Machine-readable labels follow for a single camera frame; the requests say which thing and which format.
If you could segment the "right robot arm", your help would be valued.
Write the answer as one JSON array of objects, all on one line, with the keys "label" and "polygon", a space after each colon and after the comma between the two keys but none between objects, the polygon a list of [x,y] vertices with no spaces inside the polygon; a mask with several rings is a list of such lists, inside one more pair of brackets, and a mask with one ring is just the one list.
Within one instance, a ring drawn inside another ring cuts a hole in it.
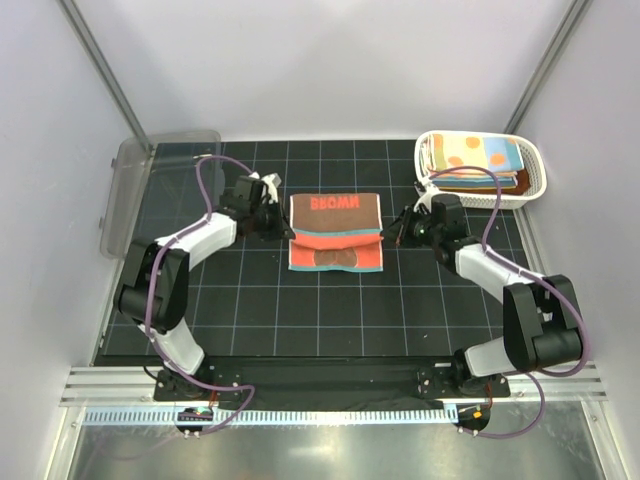
[{"label": "right robot arm", "polygon": [[430,248],[440,265],[502,306],[502,336],[454,354],[450,382],[458,394],[473,396],[499,375],[563,378],[585,367],[590,341],[571,280],[532,272],[471,235],[458,196],[436,194],[405,207],[381,236],[397,246]]}]

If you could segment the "salmon pink towel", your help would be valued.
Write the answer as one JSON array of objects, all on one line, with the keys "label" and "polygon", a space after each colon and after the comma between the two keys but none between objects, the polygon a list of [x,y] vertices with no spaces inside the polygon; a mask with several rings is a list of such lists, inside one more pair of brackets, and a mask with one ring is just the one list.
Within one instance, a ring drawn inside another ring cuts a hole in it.
[{"label": "salmon pink towel", "polygon": [[382,216],[376,193],[290,197],[289,269],[300,272],[383,270]]}]

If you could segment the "peach dotted towel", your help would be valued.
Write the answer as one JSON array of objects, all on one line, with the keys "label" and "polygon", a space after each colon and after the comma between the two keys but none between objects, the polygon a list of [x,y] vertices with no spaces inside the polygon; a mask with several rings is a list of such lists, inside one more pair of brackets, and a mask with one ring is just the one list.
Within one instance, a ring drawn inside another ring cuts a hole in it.
[{"label": "peach dotted towel", "polygon": [[480,167],[497,176],[512,176],[524,169],[515,140],[508,136],[460,131],[427,133],[419,144],[420,166],[427,172],[465,167],[464,175],[479,175],[469,167]]}]

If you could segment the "brown towel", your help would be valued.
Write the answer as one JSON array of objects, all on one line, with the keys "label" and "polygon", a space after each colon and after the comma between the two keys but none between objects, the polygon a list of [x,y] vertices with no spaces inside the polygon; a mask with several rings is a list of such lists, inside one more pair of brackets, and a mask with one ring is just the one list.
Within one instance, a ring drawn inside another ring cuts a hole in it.
[{"label": "brown towel", "polygon": [[[516,185],[512,187],[501,187],[501,193],[503,195],[515,195],[521,196],[530,188],[530,178],[526,170],[519,171],[514,177]],[[491,188],[475,188],[475,189],[462,189],[463,193],[473,193],[481,195],[496,195],[497,189],[492,183]]]}]

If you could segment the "light blue dotted towel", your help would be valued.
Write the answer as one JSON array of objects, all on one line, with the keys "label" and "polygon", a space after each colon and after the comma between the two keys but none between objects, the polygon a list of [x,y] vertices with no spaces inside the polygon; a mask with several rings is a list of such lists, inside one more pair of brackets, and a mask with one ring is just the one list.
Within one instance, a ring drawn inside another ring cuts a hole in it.
[{"label": "light blue dotted towel", "polygon": [[[445,174],[433,177],[436,183],[470,183],[470,184],[493,184],[495,179],[489,175],[462,175],[462,174]],[[501,184],[516,184],[518,179],[516,176],[497,176],[497,180]]]}]

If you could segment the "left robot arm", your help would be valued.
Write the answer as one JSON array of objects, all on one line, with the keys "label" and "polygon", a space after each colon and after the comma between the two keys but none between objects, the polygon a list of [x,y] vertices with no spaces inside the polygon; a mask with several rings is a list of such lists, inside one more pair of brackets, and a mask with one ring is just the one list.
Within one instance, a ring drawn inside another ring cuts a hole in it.
[{"label": "left robot arm", "polygon": [[202,400],[213,385],[210,362],[186,320],[191,271],[213,254],[255,234],[265,241],[293,239],[276,173],[237,179],[215,207],[184,229],[131,242],[113,299],[114,308],[144,333],[163,363],[156,395]]}]

